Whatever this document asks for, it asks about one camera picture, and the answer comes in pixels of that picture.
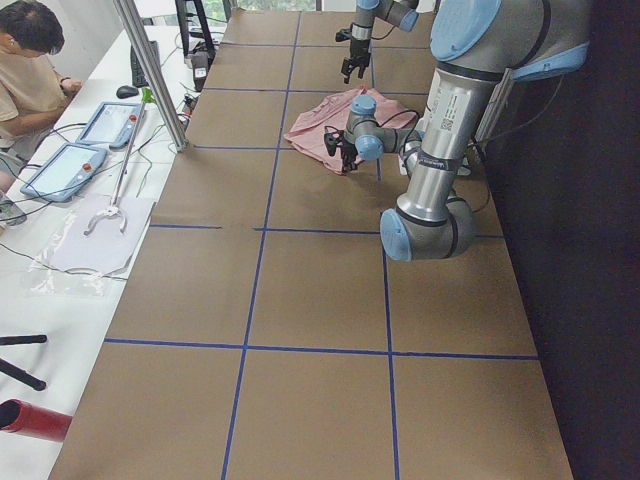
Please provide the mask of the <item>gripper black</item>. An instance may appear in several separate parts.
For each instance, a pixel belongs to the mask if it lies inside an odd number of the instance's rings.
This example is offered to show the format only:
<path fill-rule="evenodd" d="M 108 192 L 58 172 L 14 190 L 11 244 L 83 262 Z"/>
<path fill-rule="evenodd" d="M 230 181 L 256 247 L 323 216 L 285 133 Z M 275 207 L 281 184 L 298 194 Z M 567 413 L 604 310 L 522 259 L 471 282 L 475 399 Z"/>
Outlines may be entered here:
<path fill-rule="evenodd" d="M 342 161 L 342 172 L 348 173 L 358 169 L 358 151 L 354 144 L 343 140 L 339 145 Z"/>
<path fill-rule="evenodd" d="M 341 66 L 341 74 L 345 83 L 350 82 L 352 68 L 357 68 L 359 79 L 364 78 L 364 74 L 370 66 L 370 40 L 352 37 L 349 52 L 350 56 L 343 59 Z"/>

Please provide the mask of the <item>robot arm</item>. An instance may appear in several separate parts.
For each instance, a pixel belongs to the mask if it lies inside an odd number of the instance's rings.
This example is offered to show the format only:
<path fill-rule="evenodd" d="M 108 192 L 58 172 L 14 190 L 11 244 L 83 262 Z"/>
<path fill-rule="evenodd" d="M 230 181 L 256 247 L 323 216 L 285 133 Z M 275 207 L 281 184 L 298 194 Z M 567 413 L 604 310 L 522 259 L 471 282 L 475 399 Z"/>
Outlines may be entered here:
<path fill-rule="evenodd" d="M 343 130 L 325 133 L 344 171 L 357 160 L 397 153 L 410 178 L 380 218 L 386 254 L 397 261 L 445 259 L 475 237 L 473 213 L 453 183 L 489 105 L 510 71 L 515 81 L 546 79 L 580 68 L 589 46 L 589 1 L 447 1 L 430 34 L 440 82 L 423 130 L 381 126 L 368 94 L 351 103 Z"/>
<path fill-rule="evenodd" d="M 371 40 L 376 19 L 381 19 L 392 27 L 410 32 L 418 19 L 418 1 L 358 0 L 356 15 L 348 28 L 335 34 L 336 42 L 349 42 L 349 55 L 343 59 L 341 75 L 345 84 L 351 74 L 357 71 L 362 79 L 371 60 Z"/>

